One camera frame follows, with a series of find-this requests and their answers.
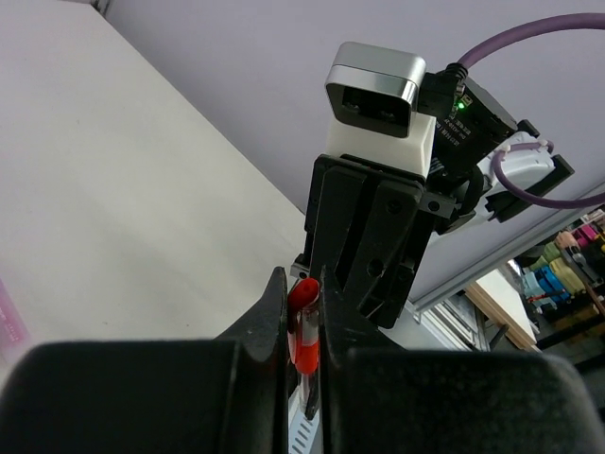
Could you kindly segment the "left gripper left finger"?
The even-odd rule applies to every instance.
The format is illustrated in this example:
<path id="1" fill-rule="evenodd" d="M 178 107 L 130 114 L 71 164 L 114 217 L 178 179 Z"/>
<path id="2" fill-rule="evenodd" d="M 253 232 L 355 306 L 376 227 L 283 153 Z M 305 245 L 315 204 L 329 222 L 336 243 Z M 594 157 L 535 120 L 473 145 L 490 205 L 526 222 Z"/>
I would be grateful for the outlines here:
<path id="1" fill-rule="evenodd" d="M 285 269 L 277 267 L 259 300 L 217 337 L 233 343 L 221 453 L 286 452 L 286 297 Z"/>

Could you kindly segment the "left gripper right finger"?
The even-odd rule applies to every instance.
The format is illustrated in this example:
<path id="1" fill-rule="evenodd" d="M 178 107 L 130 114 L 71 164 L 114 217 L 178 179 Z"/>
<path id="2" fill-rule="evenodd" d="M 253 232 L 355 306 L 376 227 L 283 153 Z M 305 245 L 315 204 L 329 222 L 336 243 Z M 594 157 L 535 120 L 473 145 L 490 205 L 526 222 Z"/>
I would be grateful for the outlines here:
<path id="1" fill-rule="evenodd" d="M 327 453 L 414 453 L 412 357 L 320 276 L 320 387 Z"/>

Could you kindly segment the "pink marker pen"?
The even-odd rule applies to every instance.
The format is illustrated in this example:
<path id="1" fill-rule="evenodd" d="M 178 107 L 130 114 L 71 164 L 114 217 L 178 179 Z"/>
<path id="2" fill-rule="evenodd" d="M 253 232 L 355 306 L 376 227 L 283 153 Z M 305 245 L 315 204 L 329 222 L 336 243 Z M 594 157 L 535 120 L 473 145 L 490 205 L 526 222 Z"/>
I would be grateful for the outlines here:
<path id="1" fill-rule="evenodd" d="M 1 354 L 6 360 L 16 358 L 29 344 L 26 326 L 1 283 Z"/>

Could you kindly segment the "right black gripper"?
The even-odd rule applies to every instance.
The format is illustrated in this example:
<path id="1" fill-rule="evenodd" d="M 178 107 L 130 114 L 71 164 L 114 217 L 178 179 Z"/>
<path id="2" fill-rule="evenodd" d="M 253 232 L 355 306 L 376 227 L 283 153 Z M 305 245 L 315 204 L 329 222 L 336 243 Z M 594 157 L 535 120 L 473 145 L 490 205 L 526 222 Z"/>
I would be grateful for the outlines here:
<path id="1" fill-rule="evenodd" d="M 344 298 L 391 329 L 406 304 L 428 241 L 456 202 L 408 171 L 344 155 L 320 155 L 305 212 L 295 277 L 335 274 Z"/>

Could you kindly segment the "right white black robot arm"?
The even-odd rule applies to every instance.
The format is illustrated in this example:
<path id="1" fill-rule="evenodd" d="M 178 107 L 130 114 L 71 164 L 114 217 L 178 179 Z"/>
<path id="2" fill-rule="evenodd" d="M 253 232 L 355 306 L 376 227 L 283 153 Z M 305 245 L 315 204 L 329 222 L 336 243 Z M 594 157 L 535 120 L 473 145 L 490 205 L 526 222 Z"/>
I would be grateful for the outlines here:
<path id="1" fill-rule="evenodd" d="M 420 108 L 356 86 L 327 85 L 334 121 L 327 150 L 314 163 L 297 278 L 335 274 L 344 295 L 372 323 L 399 318 L 433 236 L 490 209 L 506 220 L 542 201 L 572 168 L 527 121 L 515 122 L 481 87 L 455 96 L 454 80 L 431 74 Z"/>

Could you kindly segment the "red pen cap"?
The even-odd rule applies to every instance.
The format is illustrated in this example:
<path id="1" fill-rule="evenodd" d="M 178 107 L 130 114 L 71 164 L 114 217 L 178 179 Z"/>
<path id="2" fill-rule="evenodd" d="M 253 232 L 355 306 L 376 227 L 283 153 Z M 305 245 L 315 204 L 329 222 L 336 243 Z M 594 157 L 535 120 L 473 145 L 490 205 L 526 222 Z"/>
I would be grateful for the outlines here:
<path id="1" fill-rule="evenodd" d="M 320 284 L 302 279 L 287 296 L 287 339 L 291 362 L 302 375 L 312 375 L 319 364 Z"/>

